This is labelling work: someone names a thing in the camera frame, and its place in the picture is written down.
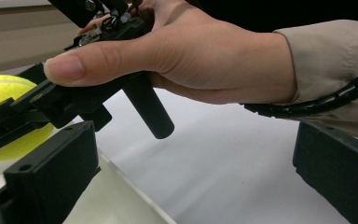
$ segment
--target black device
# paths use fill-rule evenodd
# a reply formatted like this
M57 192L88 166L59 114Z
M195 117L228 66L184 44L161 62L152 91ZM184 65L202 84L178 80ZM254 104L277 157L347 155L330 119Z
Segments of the black device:
M99 171L92 121L60 130L4 171L0 224L63 223Z
M358 224L358 139L325 125L300 122L293 165L342 216Z
M50 2L80 27L87 25L103 8L98 0ZM144 20L139 15L132 17L130 14L131 10L137 10L138 5L128 7L122 0L113 0L105 3L105 6L110 7L110 16L103 24L95 25L90 31L76 37L74 43L65 50L96 41L132 39L145 33ZM36 64L18 76L33 81L37 86L15 101L9 98L0 103L0 147L49 122L61 128L77 116L83 120L92 120L98 132L111 120L110 113L103 106L104 101L120 90L126 93L157 139L169 136L174 125L146 73L128 74L93 87L67 88L47 80L43 64Z

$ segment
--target white table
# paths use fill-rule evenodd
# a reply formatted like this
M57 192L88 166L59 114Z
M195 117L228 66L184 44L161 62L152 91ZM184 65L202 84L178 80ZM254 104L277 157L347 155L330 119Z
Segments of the white table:
M171 136L155 139L120 91L105 104L113 120L97 144L177 223L349 223L296 173L298 122L157 93Z

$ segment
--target white surface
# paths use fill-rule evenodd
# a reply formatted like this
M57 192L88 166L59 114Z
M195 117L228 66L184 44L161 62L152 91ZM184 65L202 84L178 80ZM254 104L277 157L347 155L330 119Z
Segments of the white surface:
M100 153L94 176L64 224L174 224L118 168Z
M155 139L119 92L97 144L176 222L348 224L292 165L297 122L158 95L175 123L170 137Z

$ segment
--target wall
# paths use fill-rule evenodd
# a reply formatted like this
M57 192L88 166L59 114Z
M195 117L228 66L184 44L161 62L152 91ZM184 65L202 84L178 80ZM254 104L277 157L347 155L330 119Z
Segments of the wall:
M52 5L0 7L0 71L62 53L77 29Z

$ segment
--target sleeve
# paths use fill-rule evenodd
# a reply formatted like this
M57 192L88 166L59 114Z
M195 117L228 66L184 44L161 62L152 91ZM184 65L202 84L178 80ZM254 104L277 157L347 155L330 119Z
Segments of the sleeve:
M358 77L358 21L327 21L274 31L286 37L296 72L293 104L333 93ZM358 137L358 100L307 118Z

